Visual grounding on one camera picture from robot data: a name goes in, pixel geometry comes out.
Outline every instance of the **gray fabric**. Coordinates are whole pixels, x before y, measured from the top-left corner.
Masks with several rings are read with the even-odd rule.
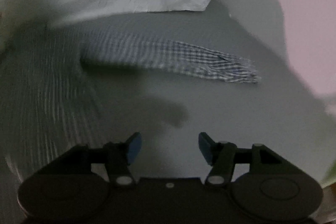
[[[244,56],[255,62],[262,77],[258,85],[225,84],[160,70],[85,66],[104,109],[96,138],[118,142],[142,133],[143,148],[130,167],[135,177],[204,179],[210,167],[197,146],[201,131],[239,147],[264,143],[318,181],[336,159],[336,124],[323,105],[219,3],[211,2],[202,13],[117,15],[80,25],[89,30],[106,22],[118,30],[155,33]],[[20,66],[20,59],[13,63],[13,68]],[[11,212],[8,203],[0,207]]]
[[[104,111],[80,61],[256,83],[246,59],[158,37],[101,25],[75,24],[49,30],[25,27],[0,67],[1,143],[20,179],[46,165],[69,145],[108,141],[100,131]]]

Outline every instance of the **ribbed texture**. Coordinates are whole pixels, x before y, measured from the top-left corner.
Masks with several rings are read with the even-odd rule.
[[[13,39],[15,49],[0,64],[0,142],[20,181],[75,144],[99,147],[109,141],[108,134],[97,134],[104,110],[80,61],[225,82],[258,81],[246,59],[121,29],[77,24],[47,30],[41,24],[23,28]],[[1,183],[2,204],[17,208],[16,183],[10,186],[4,179]],[[17,209],[4,213],[13,214],[13,223],[20,215]]]

